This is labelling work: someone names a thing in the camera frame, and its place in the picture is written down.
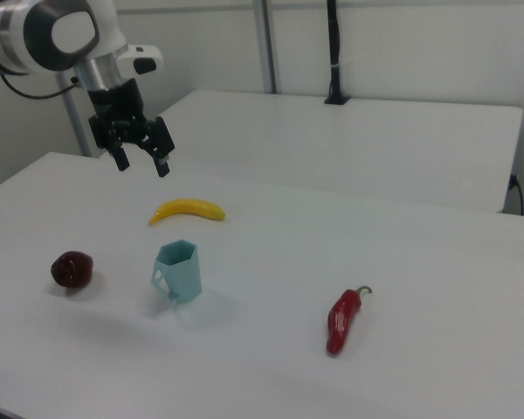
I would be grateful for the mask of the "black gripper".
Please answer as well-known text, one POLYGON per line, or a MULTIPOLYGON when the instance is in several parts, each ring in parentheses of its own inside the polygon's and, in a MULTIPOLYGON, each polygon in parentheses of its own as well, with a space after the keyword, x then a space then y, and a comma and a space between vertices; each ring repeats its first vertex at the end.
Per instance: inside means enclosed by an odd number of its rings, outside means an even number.
POLYGON ((89 91, 95 114, 88 119, 93 138, 99 149, 104 149, 114 159, 117 168, 129 168, 128 157, 113 121, 135 121, 143 125, 137 146, 149 154, 160 177, 169 171, 169 154, 175 144, 162 117, 148 120, 143 114, 143 100, 136 79, 107 90, 89 91))

